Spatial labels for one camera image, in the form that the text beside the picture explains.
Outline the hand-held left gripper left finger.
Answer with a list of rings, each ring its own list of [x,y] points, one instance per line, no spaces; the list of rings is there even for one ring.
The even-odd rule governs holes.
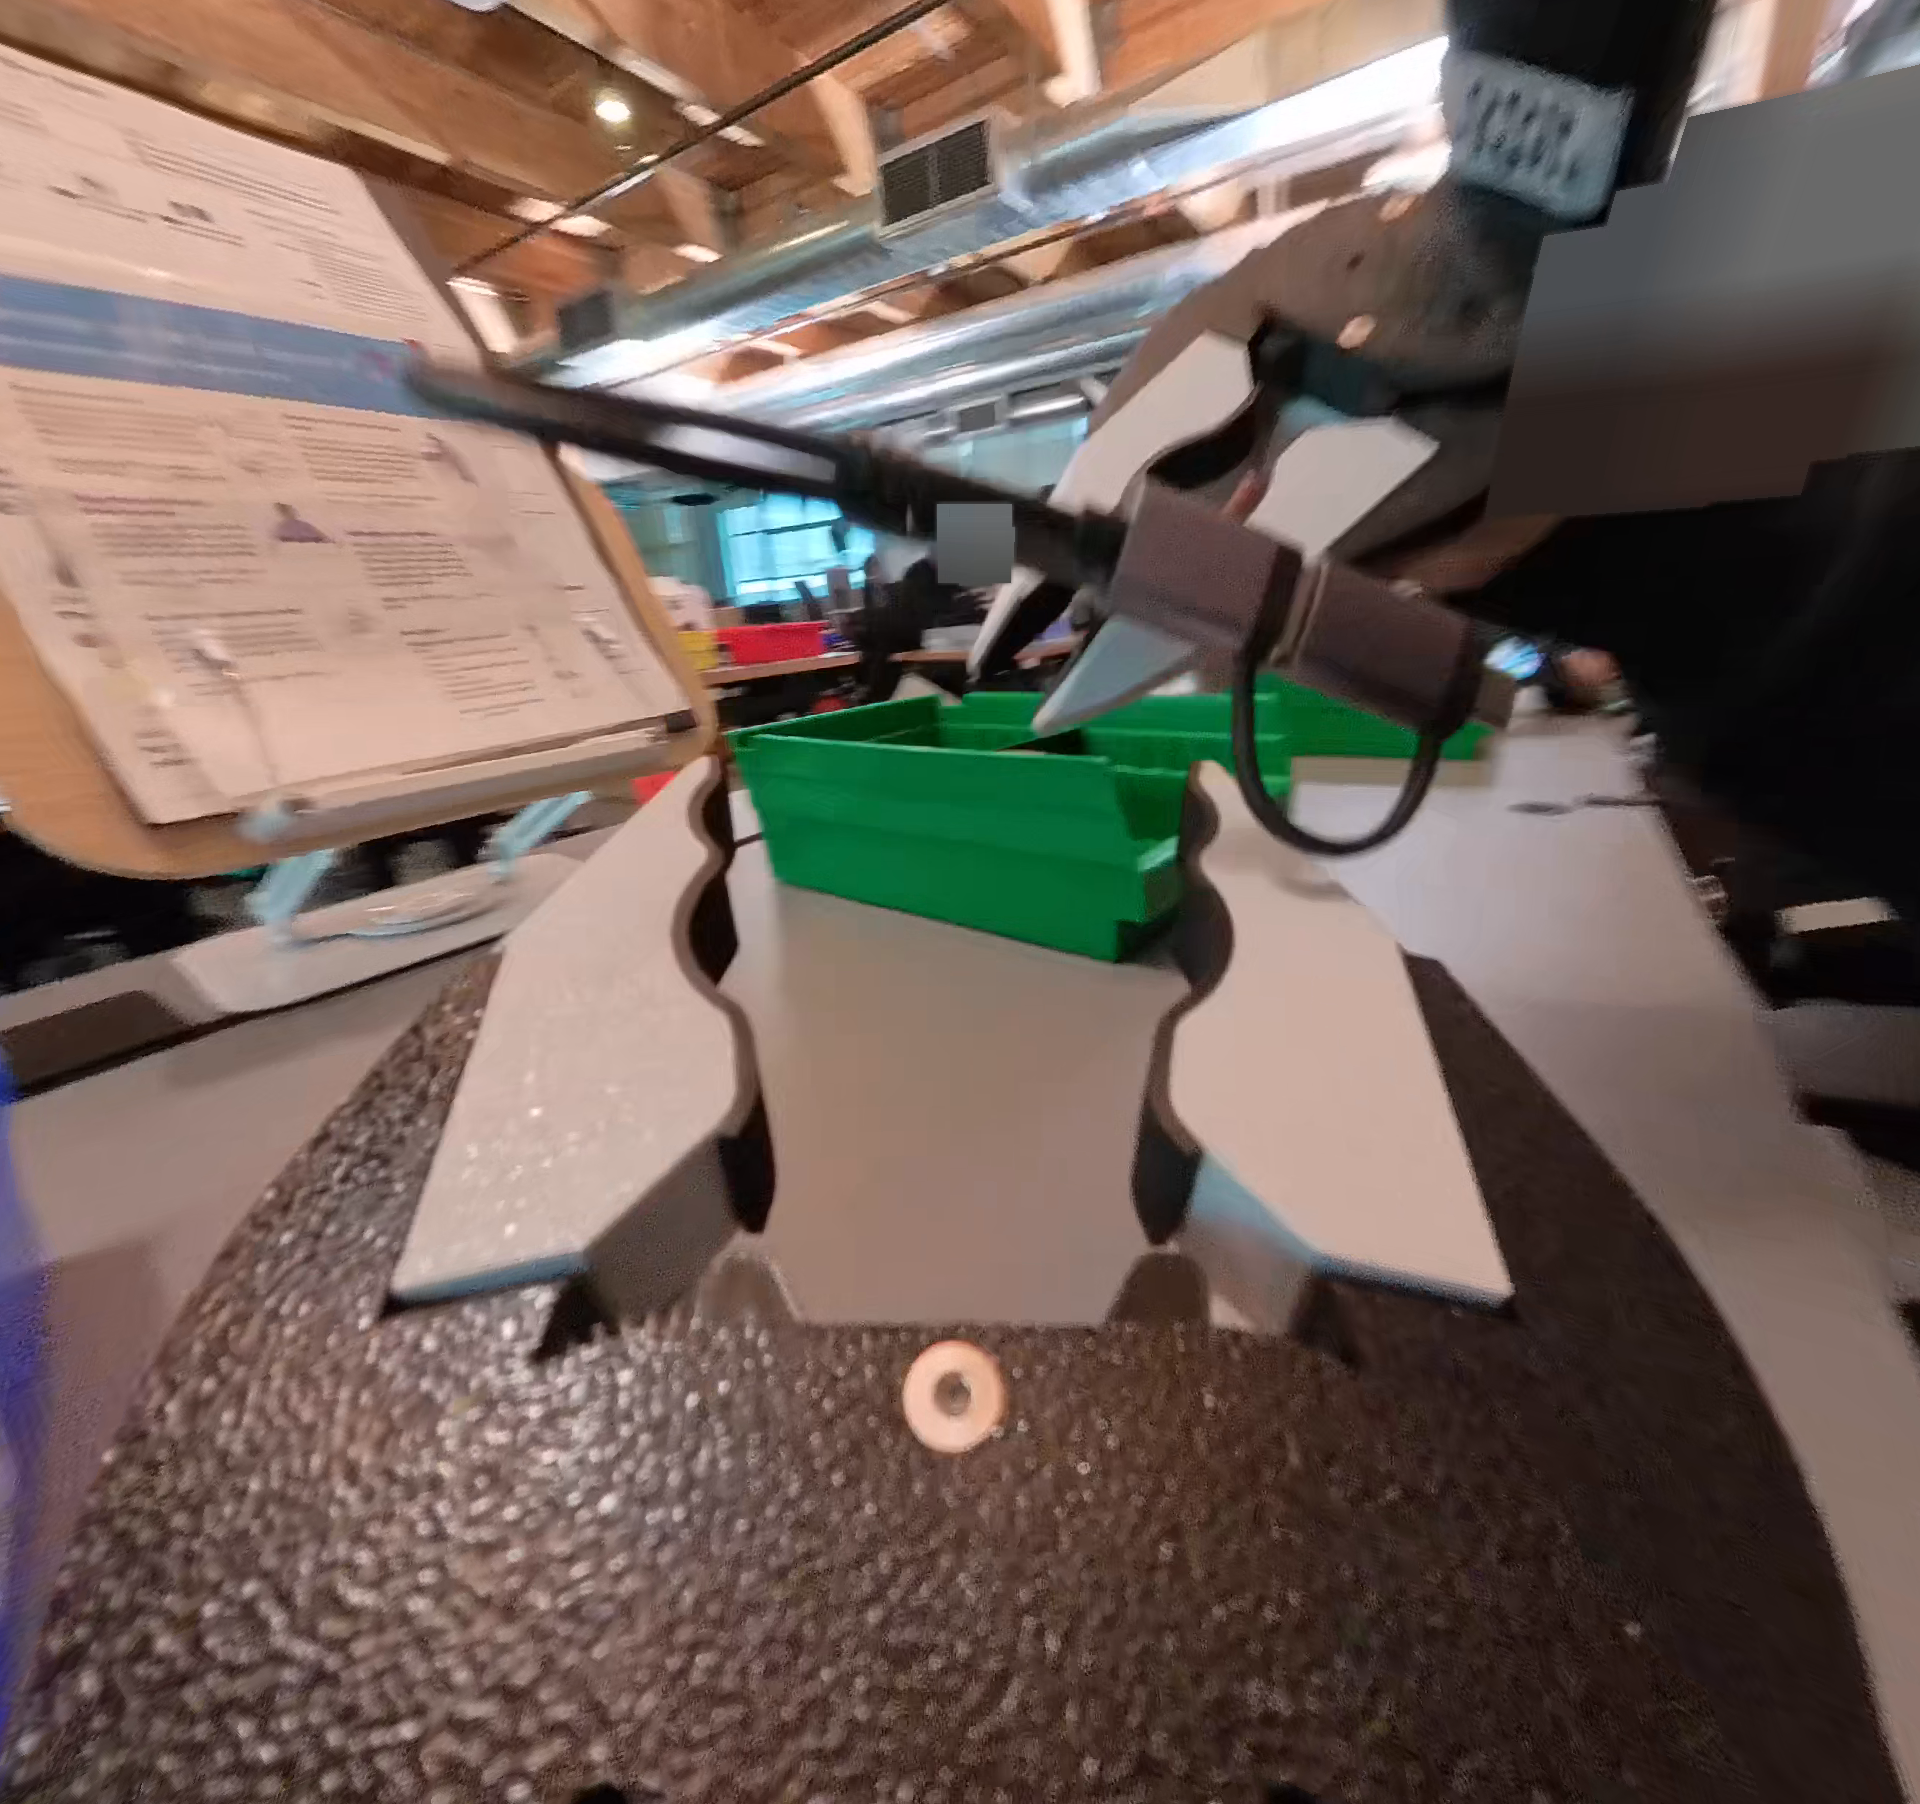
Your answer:
[[[728,868],[725,764],[699,757],[508,937],[393,1307],[583,1282],[642,1320],[767,1222]]]

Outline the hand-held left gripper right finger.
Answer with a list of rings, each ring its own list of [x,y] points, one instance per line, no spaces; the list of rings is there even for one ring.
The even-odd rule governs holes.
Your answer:
[[[1189,993],[1152,1042],[1133,1202],[1201,1315],[1290,1334],[1334,1286],[1510,1309],[1403,941],[1217,764],[1189,771],[1180,870]]]

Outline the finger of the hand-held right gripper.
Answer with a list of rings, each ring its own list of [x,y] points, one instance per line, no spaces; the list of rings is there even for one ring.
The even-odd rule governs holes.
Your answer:
[[[1139,475],[1122,517],[1146,545],[1124,550],[1102,628],[1030,728],[1073,733],[1249,650],[1267,621],[1287,621],[1294,591],[1334,545],[1437,451],[1437,438],[1395,418],[1310,426],[1285,445],[1246,514]]]
[[[1249,340],[1201,335],[1158,368],[1133,395],[1110,395],[1098,422],[1080,442],[1050,490],[1050,507],[1073,517],[1116,514],[1129,483],[1168,451],[1217,437],[1258,395]],[[1019,672],[1022,653],[1073,610],[1080,581],[1045,577],[1017,556],[969,653],[969,683]]]

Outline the grey USB hub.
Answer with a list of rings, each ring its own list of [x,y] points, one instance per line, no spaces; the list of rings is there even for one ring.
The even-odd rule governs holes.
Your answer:
[[[583,449],[700,483],[831,500],[844,517],[935,545],[965,509],[1006,521],[1012,563],[1050,583],[1095,591],[1104,630],[1129,643],[1084,650],[1045,701],[1035,728],[1078,725],[1128,707],[1191,658],[1233,672],[1233,778],[1246,815],[1307,855],[1363,855],[1419,814],[1447,741],[1467,725],[1503,728],[1515,683],[1491,664],[1477,623],[1359,570],[1315,559],[1255,520],[1139,473],[1095,507],[1024,498],[853,437],[758,422],[659,399],[567,394],[496,370],[455,370],[415,351],[404,387],[437,412]],[[1413,733],[1395,806],[1363,836],[1301,827],[1270,794],[1261,764],[1261,676],[1290,676],[1334,701]]]

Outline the green plastic bin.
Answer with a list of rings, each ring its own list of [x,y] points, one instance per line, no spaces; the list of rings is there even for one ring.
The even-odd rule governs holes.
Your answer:
[[[905,696],[731,734],[776,879],[1104,964],[1183,902],[1189,771],[1233,770],[1225,696],[1035,734],[1038,693]]]

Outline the blue plastic bin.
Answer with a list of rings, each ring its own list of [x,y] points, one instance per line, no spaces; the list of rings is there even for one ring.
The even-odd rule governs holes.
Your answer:
[[[23,1178],[18,1085],[4,1059],[4,1734],[33,1662],[65,1525],[53,1291]]]

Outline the grey desk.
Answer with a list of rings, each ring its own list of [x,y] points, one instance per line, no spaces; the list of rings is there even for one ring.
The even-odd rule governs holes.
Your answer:
[[[1219,1331],[1129,1200],[1172,971],[739,868],[779,1294],[385,1309],[458,979],[168,1339],[5,1802],[1913,1802],[1917,1360],[1637,809],[1445,799],[1407,945],[1507,1314]]]

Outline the document stand with instruction sheet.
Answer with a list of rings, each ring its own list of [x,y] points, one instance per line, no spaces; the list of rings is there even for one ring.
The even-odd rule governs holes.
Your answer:
[[[4,831],[110,880],[622,794],[715,741],[635,545],[411,387],[362,175],[4,48]]]

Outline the silver spiral duct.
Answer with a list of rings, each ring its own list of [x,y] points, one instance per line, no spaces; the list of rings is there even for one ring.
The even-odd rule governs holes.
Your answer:
[[[1080,382],[1119,370],[1152,322],[1213,272],[1175,265],[1152,276],[1088,277],[1038,302],[992,302],[931,327],[787,365],[735,387],[715,387],[710,407],[779,426],[876,430],[943,414],[955,405]]]

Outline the silver duct with vent grilles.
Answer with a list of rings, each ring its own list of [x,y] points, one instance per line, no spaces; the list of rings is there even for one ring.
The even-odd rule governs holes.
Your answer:
[[[1053,135],[965,120],[885,159],[876,192],[857,207],[654,295],[602,288],[566,302],[540,368],[583,379],[671,370],[969,258],[1095,227],[1245,170],[1368,149],[1437,98],[1434,82],[1410,90],[1380,83],[1391,69],[1400,63],[1365,65],[1246,111],[1119,111]]]

